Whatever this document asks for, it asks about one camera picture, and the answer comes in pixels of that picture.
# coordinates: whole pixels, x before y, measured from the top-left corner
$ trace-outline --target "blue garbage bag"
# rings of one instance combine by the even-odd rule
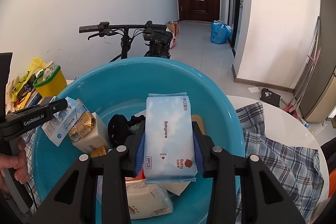
[[[231,38],[231,27],[221,20],[215,20],[211,23],[210,41],[216,44],[223,44]]]

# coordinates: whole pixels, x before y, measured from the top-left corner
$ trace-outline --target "blue gripper pad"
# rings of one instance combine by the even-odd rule
[[[203,152],[201,150],[198,138],[193,129],[193,138],[194,138],[194,151],[195,151],[195,163],[197,167],[197,172],[203,176],[204,175],[204,165],[203,165]]]
[[[134,174],[135,176],[141,171],[142,164],[143,164],[143,151],[145,148],[145,133],[141,136],[140,143],[138,146],[138,150],[135,154],[135,167],[134,167]]]
[[[193,130],[193,139],[194,139],[195,163],[197,167],[197,172],[203,176],[204,174],[203,153],[194,130]],[[138,150],[136,152],[135,168],[134,168],[135,176],[138,175],[138,173],[141,171],[142,168],[144,147],[145,147],[145,134],[142,135]]]

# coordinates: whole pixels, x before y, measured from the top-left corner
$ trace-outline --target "white round table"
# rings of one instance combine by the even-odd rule
[[[257,100],[227,96],[235,109],[254,104]],[[304,125],[283,110],[262,102],[265,115],[265,135],[267,138],[287,146],[301,146],[318,149],[320,158],[320,171],[324,179],[322,193],[318,202],[328,198],[329,172],[326,159],[317,140]]]

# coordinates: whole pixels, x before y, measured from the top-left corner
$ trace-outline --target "yellow plastic bag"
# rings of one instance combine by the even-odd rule
[[[38,57],[33,58],[33,61],[31,62],[26,75],[21,77],[19,79],[19,82],[13,88],[11,102],[15,102],[17,94],[19,93],[21,88],[24,86],[24,84],[27,83],[27,81],[30,79],[30,77],[34,73],[43,69],[45,67],[45,65],[46,65],[46,63],[42,59],[40,59]]]

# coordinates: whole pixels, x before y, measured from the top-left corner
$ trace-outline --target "human hand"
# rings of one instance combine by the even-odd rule
[[[29,180],[27,158],[25,151],[26,143],[22,138],[20,138],[19,141],[17,142],[17,146],[20,150],[20,153],[17,156],[8,156],[0,153],[0,171],[1,171],[0,191],[3,194],[9,194],[9,190],[2,179],[2,177],[4,176],[2,169],[5,168],[16,169],[14,177],[21,184],[24,184]]]

